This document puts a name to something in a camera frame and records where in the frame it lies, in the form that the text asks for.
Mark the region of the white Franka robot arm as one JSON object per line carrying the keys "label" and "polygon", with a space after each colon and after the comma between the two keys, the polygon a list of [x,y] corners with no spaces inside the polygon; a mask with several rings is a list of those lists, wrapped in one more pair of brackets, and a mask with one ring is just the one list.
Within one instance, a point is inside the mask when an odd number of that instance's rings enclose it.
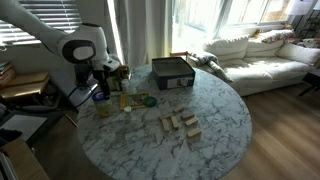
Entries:
{"label": "white Franka robot arm", "polygon": [[72,33],[50,27],[24,8],[18,0],[0,0],[0,18],[34,36],[53,54],[73,63],[88,63],[104,92],[107,79],[119,66],[117,57],[107,52],[103,29],[96,24],[81,23]]}

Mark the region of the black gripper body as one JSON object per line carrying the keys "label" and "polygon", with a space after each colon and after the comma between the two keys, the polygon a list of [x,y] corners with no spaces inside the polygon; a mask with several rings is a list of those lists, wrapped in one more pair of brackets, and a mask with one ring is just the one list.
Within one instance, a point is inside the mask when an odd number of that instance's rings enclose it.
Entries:
{"label": "black gripper body", "polygon": [[99,81],[99,85],[101,86],[102,90],[108,90],[109,85],[107,82],[107,78],[109,76],[109,72],[106,70],[93,70],[93,77]]}

